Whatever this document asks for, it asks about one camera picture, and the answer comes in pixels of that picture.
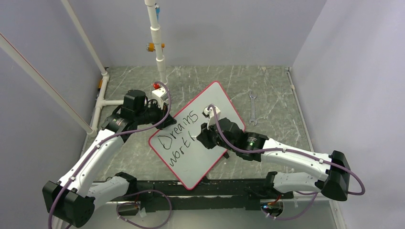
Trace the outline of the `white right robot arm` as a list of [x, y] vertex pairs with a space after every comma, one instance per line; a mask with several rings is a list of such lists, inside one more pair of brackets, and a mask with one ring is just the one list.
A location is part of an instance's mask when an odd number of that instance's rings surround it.
[[350, 166], [343, 152], [314, 153], [282, 144], [265, 135], [245, 132], [227, 118], [219, 126], [201, 125], [196, 139], [207, 149], [220, 146], [248, 161], [277, 163], [296, 168], [297, 174], [270, 172], [263, 185], [269, 198], [290, 191], [320, 192], [336, 201], [346, 201], [349, 194]]

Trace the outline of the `red framed whiteboard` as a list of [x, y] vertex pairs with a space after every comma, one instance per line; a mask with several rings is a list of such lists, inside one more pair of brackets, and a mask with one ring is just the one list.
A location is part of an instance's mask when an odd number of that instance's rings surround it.
[[207, 149], [196, 139], [201, 125], [208, 122], [203, 110], [210, 104], [220, 109], [220, 118], [226, 117], [245, 130], [245, 124], [224, 88], [214, 81], [177, 112], [176, 124], [149, 138], [149, 146], [187, 190], [194, 189], [225, 153], [225, 148]]

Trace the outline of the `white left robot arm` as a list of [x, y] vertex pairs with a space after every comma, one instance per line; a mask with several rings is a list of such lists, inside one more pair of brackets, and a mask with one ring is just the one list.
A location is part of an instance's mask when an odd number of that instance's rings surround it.
[[108, 116], [95, 140], [79, 161], [57, 182], [48, 181], [43, 197], [49, 212], [48, 227], [53, 217], [69, 226], [85, 225], [101, 205], [117, 198], [132, 200], [139, 192], [137, 179], [125, 172], [115, 174], [110, 180], [93, 186], [101, 166], [117, 152], [129, 137], [139, 133], [140, 125], [159, 130], [173, 125], [176, 120], [169, 114], [171, 95], [167, 88], [152, 91], [148, 98], [144, 91], [129, 90], [123, 100]]

